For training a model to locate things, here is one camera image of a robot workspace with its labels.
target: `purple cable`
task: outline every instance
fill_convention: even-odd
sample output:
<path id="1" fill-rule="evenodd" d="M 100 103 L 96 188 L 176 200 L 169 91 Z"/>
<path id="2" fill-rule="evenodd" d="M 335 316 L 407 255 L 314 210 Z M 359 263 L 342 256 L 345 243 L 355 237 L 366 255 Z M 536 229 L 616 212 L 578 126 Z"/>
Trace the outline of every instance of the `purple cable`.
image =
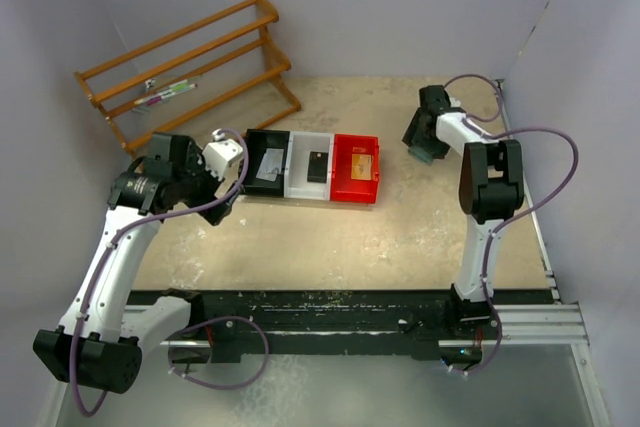
<path id="1" fill-rule="evenodd" d="M 475 127 L 473 127 L 472 124 L 469 124 L 468 122 L 465 122 L 465 125 L 467 127 L 471 128 L 472 130 L 474 130 L 481 137 L 484 137 L 486 139 L 491 139 L 491 140 L 497 140 L 497 139 L 501 139 L 503 137 L 508 137 L 508 136 L 515 135 L 515 134 L 523 134 L 523 133 L 527 133 L 527 132 L 544 132 L 544 133 L 548 133 L 548 134 L 558 135 L 558 136 L 562 137 L 564 140 L 566 140 L 569 143 L 569 145 L 571 146 L 571 151 L 573 153 L 573 162 L 571 164 L 571 168 L 569 169 L 569 173 L 562 180 L 562 182 L 560 182 L 560 185 L 558 185 L 558 187 L 556 187 L 553 192 L 551 192 L 549 195 L 547 195 L 540 202 L 538 202 L 538 203 L 532 205 L 531 207 L 529 207 L 528 209 L 523 210 L 522 212 L 514 215 L 510 219 L 507 219 L 504 222 L 498 224 L 498 226 L 493 230 L 493 232 L 491 233 L 491 235 L 487 239 L 487 244 L 485 245 L 484 254 L 483 254 L 483 257 L 482 257 L 482 273 L 480 274 L 480 279 L 482 281 L 482 291 L 484 293 L 484 298 L 487 301 L 487 304 L 489 305 L 489 309 L 491 310 L 491 313 L 493 314 L 493 317 L 494 317 L 495 321 L 497 322 L 497 325 L 496 325 L 496 333 L 497 333 L 496 345 L 493 347 L 493 350 L 491 350 L 491 352 L 489 353 L 487 358 L 483 362 L 478 364 L 476 367 L 474 367 L 472 370 L 470 370 L 470 371 L 462 371 L 460 369 L 454 369 L 456 372 L 463 373 L 463 374 L 475 374 L 475 373 L 480 372 L 482 369 L 484 369 L 493 360 L 493 358 L 498 353 L 498 349 L 500 348 L 500 344 L 502 343 L 502 322 L 500 320 L 500 315 L 498 314 L 498 311 L 497 311 L 495 305 L 493 304 L 493 301 L 491 300 L 491 297 L 489 296 L 489 290 L 487 288 L 487 284 L 483 280 L 483 279 L 485 279 L 487 277 L 487 271 L 488 271 L 488 268 L 489 268 L 489 253 L 491 251 L 491 244 L 493 243 L 493 239 L 494 239 L 495 235 L 499 231 L 501 231 L 502 229 L 507 227 L 509 224 L 512 224 L 516 220 L 519 220 L 519 219 L 529 215 L 530 213 L 535 212 L 540 207 L 542 207 L 542 206 L 546 205 L 548 202 L 550 202 L 555 196 L 557 196 L 562 191 L 562 189 L 564 189 L 566 187 L 566 185 L 569 183 L 569 181 L 573 178 L 574 174 L 576 173 L 576 169 L 578 168 L 578 161 L 580 159 L 580 154 L 578 152 L 578 146 L 574 142 L 574 140 L 571 137 L 569 137 L 569 135 L 567 135 L 564 132 L 562 132 L 560 130 L 557 130 L 557 129 L 552 129 L 552 128 L 549 128 L 549 127 L 523 127 L 521 129 L 508 130 L 506 132 L 503 132 L 503 133 L 497 134 L 497 135 L 490 135 L 490 134 L 486 134 L 486 133 L 476 129 Z"/>
<path id="2" fill-rule="evenodd" d="M 467 114 L 467 118 L 477 120 L 478 122 L 493 122 L 498 117 L 500 117 L 500 115 L 502 114 L 502 110 L 504 109 L 504 100 L 502 99 L 502 92 L 500 92 L 500 88 L 495 84 L 495 82 L 493 82 L 492 80 L 488 79 L 483 75 L 463 74 L 463 75 L 458 75 L 456 77 L 453 77 L 452 79 L 449 79 L 447 83 L 444 84 L 444 88 L 446 89 L 448 86 L 453 84 L 456 80 L 469 79 L 469 78 L 480 79 L 483 82 L 486 82 L 487 84 L 489 84 L 491 87 L 493 87 L 493 92 L 495 93 L 495 96 L 496 96 L 496 102 L 498 103 L 498 111 L 493 115 L 493 117 L 489 117 L 488 119 L 483 119 L 482 117 L 479 117 L 473 114 Z"/>
<path id="3" fill-rule="evenodd" d="M 192 207 L 190 209 L 185 209 L 185 210 L 180 210 L 175 212 L 167 212 L 167 213 L 158 214 L 158 215 L 150 215 L 140 220 L 136 220 L 135 222 L 131 222 L 129 225 L 126 225 L 122 229 L 118 230 L 110 242 L 110 244 L 114 247 L 110 247 L 110 248 L 108 247 L 105 249 L 105 251 L 102 253 L 102 256 L 100 257 L 100 260 L 98 261 L 98 264 L 96 265 L 95 270 L 93 271 L 91 279 L 89 279 L 87 290 L 84 294 L 84 297 L 82 298 L 82 302 L 80 303 L 79 313 L 81 316 L 76 321 L 76 327 L 73 330 L 73 337 L 71 337 L 71 348 L 70 348 L 70 354 L 69 354 L 69 384 L 71 385 L 73 400 L 76 406 L 78 407 L 78 410 L 84 417 L 92 417 L 93 415 L 95 415 L 98 409 L 100 409 L 100 407 L 102 406 L 102 403 L 104 402 L 105 397 L 107 396 L 107 391 L 106 390 L 103 391 L 102 394 L 100 395 L 100 398 L 96 402 L 96 405 L 93 407 L 93 409 L 87 410 L 84 403 L 82 402 L 82 397 L 80 396 L 80 390 L 78 388 L 78 372 L 77 372 L 78 344 L 80 343 L 80 334 L 82 333 L 82 327 L 84 325 L 85 317 L 87 315 L 87 309 L 89 308 L 89 300 L 93 295 L 96 285 L 98 284 L 100 275 L 102 274 L 102 271 L 104 270 L 104 267 L 107 264 L 107 261 L 109 260 L 109 256 L 117 247 L 118 242 L 120 242 L 122 237 L 124 237 L 125 234 L 130 230 L 135 229 L 136 227 L 139 227 L 141 225 L 148 224 L 149 222 L 154 222 L 156 220 L 172 219 L 174 217 L 180 217 L 182 215 L 193 214 L 193 213 L 201 212 L 203 210 L 211 209 L 223 202 L 226 202 L 232 196 L 234 196 L 236 192 L 238 192 L 238 190 L 240 190 L 240 188 L 242 187 L 242 183 L 244 182 L 244 179 L 247 176 L 247 172 L 249 171 L 249 153 L 247 149 L 247 144 L 244 142 L 244 139 L 242 138 L 242 136 L 235 130 L 219 129 L 219 132 L 223 134 L 233 135 L 238 140 L 238 142 L 240 143 L 244 151 L 243 152 L 244 162 L 242 166 L 242 172 L 240 172 L 240 177 L 236 181 L 235 185 L 231 189 L 229 189 L 229 191 L 219 199 L 213 200 L 206 204 L 199 205 L 197 207 Z"/>
<path id="4" fill-rule="evenodd" d="M 256 324 L 255 322 L 252 322 L 249 319 L 245 319 L 244 317 L 238 317 L 238 316 L 235 316 L 235 315 L 228 315 L 228 316 L 225 316 L 225 317 L 218 317 L 216 319 L 206 320 L 206 321 L 204 321 L 204 322 L 202 322 L 200 324 L 196 324 L 196 325 L 193 325 L 191 327 L 187 327 L 186 329 L 181 330 L 180 332 L 176 332 L 176 333 L 177 334 L 186 334 L 188 332 L 192 332 L 194 330 L 201 329 L 202 327 L 206 327 L 207 325 L 219 324 L 221 322 L 228 322 L 228 321 L 244 322 L 245 324 L 250 325 L 251 327 L 253 327 L 255 329 L 256 332 L 258 332 L 258 334 L 260 335 L 260 338 L 262 339 L 262 343 L 264 344 L 264 359 L 262 361 L 262 364 L 260 365 L 260 368 L 258 369 L 258 371 L 253 376 L 251 376 L 250 378 L 248 378 L 244 382 L 240 382 L 238 384 L 230 384 L 230 385 L 212 384 L 212 383 L 209 383 L 209 382 L 205 382 L 204 380 L 200 380 L 200 379 L 196 379 L 195 377 L 191 377 L 190 375 L 187 375 L 187 373 L 184 372 L 183 370 L 179 370 L 175 366 L 175 364 L 173 363 L 173 360 L 171 359 L 170 353 L 168 353 L 167 354 L 167 360 L 169 362 L 169 367 L 171 368 L 171 371 L 174 374 L 179 375 L 183 379 L 188 380 L 189 382 L 193 382 L 194 384 L 201 385 L 202 387 L 208 387 L 209 389 L 215 389 L 215 390 L 237 390 L 237 389 L 242 389 L 242 388 L 247 387 L 248 385 L 254 383 L 256 380 L 258 380 L 258 377 L 260 377 L 262 375 L 262 373 L 264 372 L 264 369 L 267 367 L 267 362 L 269 361 L 269 342 L 267 341 L 267 336 L 265 335 L 263 330 L 260 327 L 258 327 L 258 324 Z"/>

